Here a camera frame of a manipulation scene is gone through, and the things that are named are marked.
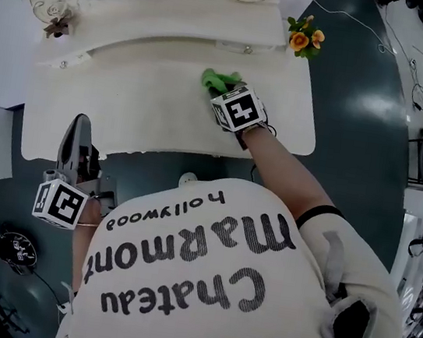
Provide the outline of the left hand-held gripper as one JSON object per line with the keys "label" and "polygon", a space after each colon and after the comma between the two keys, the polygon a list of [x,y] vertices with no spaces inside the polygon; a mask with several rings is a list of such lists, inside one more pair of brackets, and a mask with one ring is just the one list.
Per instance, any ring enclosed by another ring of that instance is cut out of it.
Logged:
{"label": "left hand-held gripper", "polygon": [[58,149],[56,168],[44,172],[32,216],[57,228],[74,230],[90,200],[100,204],[102,217],[115,209],[117,182],[100,168],[91,129],[86,114],[73,119]]}

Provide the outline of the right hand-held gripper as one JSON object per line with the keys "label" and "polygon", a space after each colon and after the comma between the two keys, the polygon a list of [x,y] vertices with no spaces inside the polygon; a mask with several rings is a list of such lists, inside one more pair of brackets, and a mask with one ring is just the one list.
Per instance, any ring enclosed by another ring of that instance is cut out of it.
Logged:
{"label": "right hand-held gripper", "polygon": [[257,97],[254,89],[247,84],[212,97],[210,104],[217,124],[223,131],[234,134],[243,150],[247,150],[242,138],[244,133],[258,127],[268,129],[263,102]]}

